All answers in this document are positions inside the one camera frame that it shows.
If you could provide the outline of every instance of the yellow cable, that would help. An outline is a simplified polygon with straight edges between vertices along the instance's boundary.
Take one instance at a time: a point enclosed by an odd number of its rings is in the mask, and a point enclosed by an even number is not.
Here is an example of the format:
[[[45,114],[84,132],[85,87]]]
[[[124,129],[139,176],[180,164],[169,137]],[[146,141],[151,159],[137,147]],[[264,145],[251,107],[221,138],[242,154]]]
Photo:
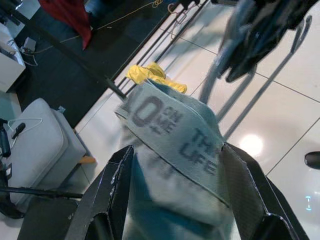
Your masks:
[[[94,30],[94,31],[98,31],[98,30],[100,30],[100,29],[103,29],[103,28],[111,25],[111,24],[114,24],[114,23],[116,23],[116,22],[118,22],[118,21],[120,21],[120,20],[122,20],[122,19],[124,19],[124,18],[126,18],[126,17],[128,17],[128,16],[130,16],[130,15],[136,13],[136,12],[138,12],[139,10],[141,10],[141,9],[143,9],[143,8],[149,6],[149,5],[152,5],[152,7],[153,7],[154,9],[156,9],[160,4],[163,3],[163,1],[164,1],[164,0],[154,0],[153,2],[147,3],[146,5],[143,5],[143,6],[139,7],[139,8],[137,8],[136,10],[134,10],[134,11],[132,11],[132,12],[130,12],[130,13],[128,13],[128,14],[126,14],[126,15],[124,15],[124,16],[116,19],[116,20],[114,20],[114,21],[111,21],[111,22],[107,23],[107,24],[105,24],[105,25],[97,28],[97,29]],[[74,36],[74,37],[70,37],[70,38],[68,38],[68,39],[62,40],[60,43],[62,44],[62,43],[64,43],[64,42],[67,42],[67,41],[70,41],[70,40],[72,40],[72,39],[76,39],[76,38],[79,38],[79,37],[80,37],[80,35]],[[44,49],[42,49],[42,50],[35,51],[33,54],[43,53],[43,52],[45,52],[45,51],[47,51],[47,50],[49,50],[49,49],[51,49],[51,48],[53,48],[53,47],[54,47],[54,46],[49,46],[49,47],[44,48]]]

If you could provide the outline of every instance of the dark carpet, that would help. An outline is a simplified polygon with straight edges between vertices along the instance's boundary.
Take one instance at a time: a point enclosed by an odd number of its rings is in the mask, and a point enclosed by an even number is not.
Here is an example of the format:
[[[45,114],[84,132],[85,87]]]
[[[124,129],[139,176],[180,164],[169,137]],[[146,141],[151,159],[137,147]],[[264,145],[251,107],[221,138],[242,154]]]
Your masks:
[[[151,0],[90,0],[86,10],[90,13],[94,29],[120,18]],[[88,61],[94,70],[107,78],[112,78],[135,49],[165,20],[167,6],[174,0],[164,0],[157,8],[151,5],[120,20],[110,27],[94,31],[90,45],[82,50],[82,39],[76,38],[65,44]],[[60,41],[78,34],[66,24],[53,19],[41,8],[32,21],[47,30]],[[31,37],[37,41],[36,51],[50,44],[26,27],[16,37],[18,46]],[[98,98],[106,91],[105,83],[97,83],[71,59],[55,48],[36,54],[38,67],[27,66],[20,80],[14,86],[22,110],[37,98],[43,98],[53,109],[62,106],[64,116],[72,127],[89,111]]]

